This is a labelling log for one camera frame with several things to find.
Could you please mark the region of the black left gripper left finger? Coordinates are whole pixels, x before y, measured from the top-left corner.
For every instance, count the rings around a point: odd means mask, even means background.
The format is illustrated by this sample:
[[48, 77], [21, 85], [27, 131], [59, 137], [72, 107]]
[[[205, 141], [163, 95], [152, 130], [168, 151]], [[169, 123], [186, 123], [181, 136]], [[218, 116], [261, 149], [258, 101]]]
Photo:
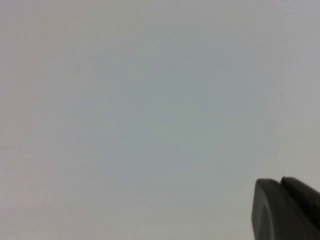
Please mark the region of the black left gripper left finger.
[[281, 181], [255, 182], [251, 222], [256, 240], [318, 240], [320, 219], [309, 219]]

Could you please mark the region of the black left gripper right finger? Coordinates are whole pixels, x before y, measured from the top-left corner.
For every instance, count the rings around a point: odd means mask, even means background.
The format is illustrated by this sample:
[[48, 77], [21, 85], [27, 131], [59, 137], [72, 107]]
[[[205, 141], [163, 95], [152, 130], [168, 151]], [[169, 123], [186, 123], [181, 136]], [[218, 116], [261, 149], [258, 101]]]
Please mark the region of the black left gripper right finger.
[[281, 186], [310, 220], [320, 219], [320, 193], [294, 177], [282, 177]]

